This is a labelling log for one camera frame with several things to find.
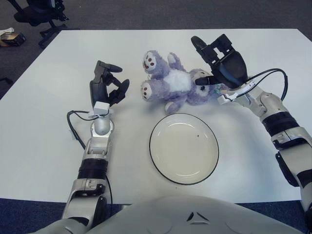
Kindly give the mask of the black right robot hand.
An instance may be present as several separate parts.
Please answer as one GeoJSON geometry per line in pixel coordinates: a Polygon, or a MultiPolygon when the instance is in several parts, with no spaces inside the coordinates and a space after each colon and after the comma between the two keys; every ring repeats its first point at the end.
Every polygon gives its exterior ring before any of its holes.
{"type": "Polygon", "coordinates": [[[233,47],[225,34],[211,44],[206,44],[197,36],[191,38],[193,46],[212,70],[211,76],[198,78],[196,85],[214,85],[223,83],[234,89],[248,79],[247,68],[241,54],[233,47]]]}

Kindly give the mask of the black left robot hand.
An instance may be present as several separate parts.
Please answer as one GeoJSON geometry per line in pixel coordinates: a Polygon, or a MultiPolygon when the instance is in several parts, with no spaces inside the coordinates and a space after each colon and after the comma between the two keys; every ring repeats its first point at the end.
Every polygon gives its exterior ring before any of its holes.
{"type": "Polygon", "coordinates": [[[129,79],[120,82],[113,73],[122,72],[122,68],[105,63],[98,60],[94,74],[95,77],[90,81],[90,96],[92,107],[95,106],[96,102],[108,103],[109,107],[114,104],[121,102],[129,88],[129,79]]]}

